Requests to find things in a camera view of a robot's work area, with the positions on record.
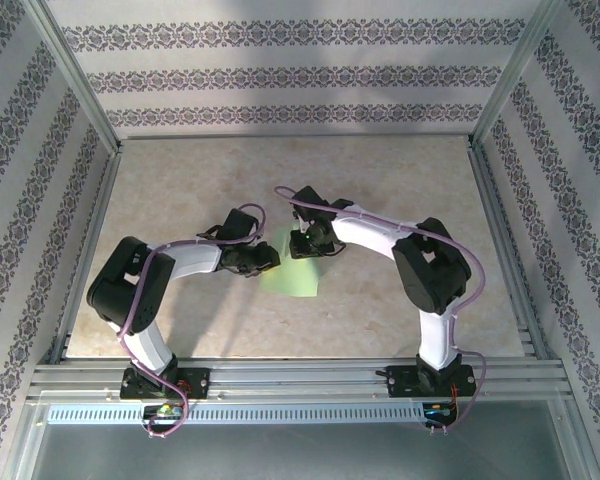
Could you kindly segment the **aluminium side rail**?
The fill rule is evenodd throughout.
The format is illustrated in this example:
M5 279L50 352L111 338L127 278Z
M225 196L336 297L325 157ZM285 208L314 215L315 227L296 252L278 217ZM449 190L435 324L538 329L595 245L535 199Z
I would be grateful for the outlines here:
M72 279L66 293L51 346L43 360L44 364L58 364L64 359L66 346L68 345L82 302L82 295L88 280L121 157L121 150L112 154L106 168L102 172L102 178L98 184L97 196L94 199L89 222L84 231L80 255L73 270Z
M522 268L518 265L515 255L515 245L508 234L506 215L498 202L497 189L489 176L487 162L475 147L469 146L467 154L525 355L537 360L554 360L555 355L547 347L531 296L525 287Z

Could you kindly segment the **aluminium frame post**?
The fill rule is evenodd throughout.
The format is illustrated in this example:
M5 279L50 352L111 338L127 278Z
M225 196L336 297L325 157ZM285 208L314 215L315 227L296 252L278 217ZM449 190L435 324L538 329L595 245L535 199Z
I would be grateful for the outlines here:
M78 98L81 107L94 126L109 153L120 151L121 140L109 121L104 108L71 50L65 35L45 0L21 0L26 13L54 56L68 86Z
M521 34L511 58L506 64L493 93L489 97L478 122L469 135L469 146L476 149L489 133L492 124L509 98L510 92L519 81L526 65L533 57L546 31L564 0L540 0L538 6Z

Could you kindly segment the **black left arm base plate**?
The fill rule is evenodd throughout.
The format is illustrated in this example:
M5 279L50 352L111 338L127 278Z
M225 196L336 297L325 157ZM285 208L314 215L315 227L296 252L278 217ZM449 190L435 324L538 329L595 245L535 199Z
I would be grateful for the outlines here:
M182 391L188 399L206 399L210 383L210 370L206 368L175 368L161 378ZM146 373L130 366L125 369L120 387L122 400L162 400L180 398L172 388L150 378Z

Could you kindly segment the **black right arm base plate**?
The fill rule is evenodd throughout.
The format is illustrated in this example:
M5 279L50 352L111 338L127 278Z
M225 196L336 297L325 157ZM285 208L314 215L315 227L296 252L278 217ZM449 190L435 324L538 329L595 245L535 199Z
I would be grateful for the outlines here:
M471 397L476 391L476 381L469 381L474 378L469 365L440 372L423 366L389 366L386 374L391 398L450 397L453 386L459 397Z

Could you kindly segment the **grey metal sheet panel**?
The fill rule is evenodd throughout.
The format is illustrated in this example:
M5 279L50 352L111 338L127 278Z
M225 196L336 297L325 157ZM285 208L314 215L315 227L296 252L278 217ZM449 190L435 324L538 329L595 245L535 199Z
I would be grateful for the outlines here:
M32 480L570 480L539 444L404 426L199 426L165 440L133 426L54 425Z

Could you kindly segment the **light green cloth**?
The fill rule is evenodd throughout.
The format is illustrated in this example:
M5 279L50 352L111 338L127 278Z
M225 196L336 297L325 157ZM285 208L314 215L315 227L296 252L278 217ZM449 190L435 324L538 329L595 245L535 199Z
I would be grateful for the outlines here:
M313 258L292 258L290 232L290 227L281 227L275 231L271 245L278 252L280 265L260 275L260 289L289 297L316 297L320 281L317 261Z

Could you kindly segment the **aluminium mounting rail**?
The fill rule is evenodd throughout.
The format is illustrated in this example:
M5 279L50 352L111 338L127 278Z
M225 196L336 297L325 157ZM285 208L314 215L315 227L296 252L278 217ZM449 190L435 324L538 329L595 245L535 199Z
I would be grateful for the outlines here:
M414 364L412 358L362 359L182 359L182 367L210 371L211 403L379 402L387 398L388 366ZM489 358L466 364L483 379L478 398L550 400L573 395L563 363L533 357ZM115 403L128 362L122 358L69 359L39 365L26 392L36 403Z

